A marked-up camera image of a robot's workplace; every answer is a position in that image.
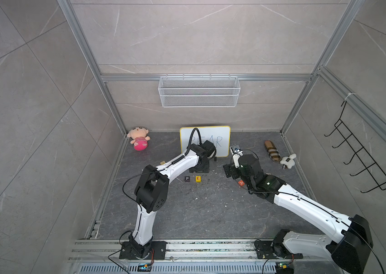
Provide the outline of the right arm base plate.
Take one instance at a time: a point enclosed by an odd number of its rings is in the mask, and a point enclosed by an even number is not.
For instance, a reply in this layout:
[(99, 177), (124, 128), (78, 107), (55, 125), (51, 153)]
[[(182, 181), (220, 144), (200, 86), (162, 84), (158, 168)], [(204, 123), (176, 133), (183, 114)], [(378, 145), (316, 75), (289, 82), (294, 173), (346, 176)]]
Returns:
[(284, 244), (273, 241), (255, 240), (254, 249), (258, 259), (302, 259), (301, 253), (291, 253)]

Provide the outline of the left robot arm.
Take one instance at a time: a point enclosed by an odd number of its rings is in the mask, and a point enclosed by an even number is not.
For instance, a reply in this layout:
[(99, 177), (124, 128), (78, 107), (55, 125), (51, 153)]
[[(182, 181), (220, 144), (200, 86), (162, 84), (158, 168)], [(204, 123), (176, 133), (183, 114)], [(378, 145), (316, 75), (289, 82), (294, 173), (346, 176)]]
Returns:
[(192, 143), (180, 155), (160, 166), (144, 168), (134, 193), (137, 203), (137, 221), (129, 241), (138, 256), (143, 257), (150, 250), (156, 212), (167, 201), (170, 183), (185, 171), (208, 173), (210, 158), (216, 154), (216, 147), (210, 141), (198, 145)]

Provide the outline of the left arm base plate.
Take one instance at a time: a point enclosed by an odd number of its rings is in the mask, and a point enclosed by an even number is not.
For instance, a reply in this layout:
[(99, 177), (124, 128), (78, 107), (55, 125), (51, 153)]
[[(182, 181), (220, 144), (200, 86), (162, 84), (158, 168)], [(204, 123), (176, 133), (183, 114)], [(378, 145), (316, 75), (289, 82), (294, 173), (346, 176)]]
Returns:
[(129, 260), (164, 260), (167, 243), (164, 241), (150, 241), (146, 245), (140, 245), (134, 241), (124, 242), (120, 249), (119, 259)]

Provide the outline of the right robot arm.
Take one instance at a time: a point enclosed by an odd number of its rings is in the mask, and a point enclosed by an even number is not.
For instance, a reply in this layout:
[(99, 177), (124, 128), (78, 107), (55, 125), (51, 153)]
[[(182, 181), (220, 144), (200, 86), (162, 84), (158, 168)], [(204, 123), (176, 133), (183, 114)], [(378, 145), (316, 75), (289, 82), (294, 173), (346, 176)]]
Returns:
[(301, 194), (283, 179), (266, 174), (254, 155), (235, 154), (223, 168), (226, 177), (241, 179), (250, 194), (293, 212), (322, 232), (300, 234), (282, 229), (271, 242), (276, 257), (311, 255), (331, 260), (349, 274), (364, 273), (373, 248), (365, 218), (336, 212)]

